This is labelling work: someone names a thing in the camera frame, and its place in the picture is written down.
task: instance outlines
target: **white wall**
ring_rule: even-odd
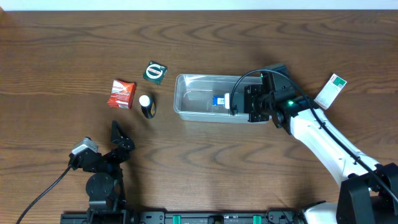
[[[5,11],[398,9],[398,0],[0,0]]]

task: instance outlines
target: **small box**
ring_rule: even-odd
[[[148,81],[160,85],[166,73],[166,66],[150,61],[142,77]]]
[[[314,101],[327,110],[346,84],[346,80],[333,74]]]
[[[114,80],[111,97],[108,100],[108,105],[110,107],[130,109],[135,91],[135,83],[126,83],[119,80]]]

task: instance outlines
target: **green connector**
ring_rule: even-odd
[[[261,224],[261,216],[259,215],[253,216],[253,224]]]
[[[181,216],[173,215],[173,224],[181,224]]]

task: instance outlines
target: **gray connector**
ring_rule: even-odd
[[[88,137],[85,137],[81,142],[76,144],[72,149],[72,154],[77,155],[85,149],[91,149],[93,152],[98,152],[98,146]]]

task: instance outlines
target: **black wire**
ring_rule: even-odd
[[[22,221],[22,219],[24,218],[26,213],[29,211],[29,209],[31,209],[33,207],[33,205],[36,204],[37,201],[39,201],[45,194],[47,194],[51,189],[53,189],[56,186],[56,184],[59,183],[62,180],[62,178],[67,174],[67,172],[70,170],[71,167],[72,167],[72,165],[69,165],[68,168],[63,172],[63,174],[61,174],[61,176],[50,187],[48,187],[47,190],[45,190],[32,203],[30,203],[30,205],[25,209],[25,211],[22,213],[22,215],[20,215],[20,217],[18,218],[18,221],[16,224],[20,224],[20,222]]]
[[[277,71],[273,71],[273,70],[269,70],[269,69],[257,69],[257,70],[252,70],[250,72],[247,72],[246,74],[244,74],[241,78],[239,78],[239,80],[237,80],[237,82],[235,83],[234,88],[232,89],[231,92],[231,96],[229,98],[229,108],[230,109],[230,113],[231,115],[234,115],[233,112],[233,97],[234,97],[234,93],[236,91],[236,88],[238,87],[239,83],[243,80],[244,77],[251,75],[255,72],[271,72],[277,75],[280,75],[282,77],[284,77],[285,79],[287,79],[295,88],[298,92],[300,92],[300,94],[304,97],[304,100],[307,102],[308,107],[310,108],[310,111],[312,113],[312,115],[315,117],[315,119],[318,121],[319,125],[320,125],[320,129],[323,128],[325,130],[326,133],[328,133],[328,135],[345,151],[348,153],[349,156],[351,156],[355,162],[357,162],[359,165],[361,165],[361,167],[363,169],[365,169],[366,171],[368,171],[370,173],[370,175],[381,185],[381,187],[387,192],[387,194],[389,194],[397,203],[398,203],[398,197],[395,195],[394,192],[392,192],[392,190],[380,179],[380,177],[377,176],[377,174],[374,173],[374,171],[368,166],[366,165],[359,156],[356,156],[350,149],[347,148],[347,146],[345,144],[343,144],[327,127],[325,122],[322,122],[321,119],[318,117],[318,115],[316,114],[315,110],[312,107],[311,102],[308,100],[307,96],[305,96],[304,91],[291,79],[289,78],[287,75],[284,75],[280,72]]]

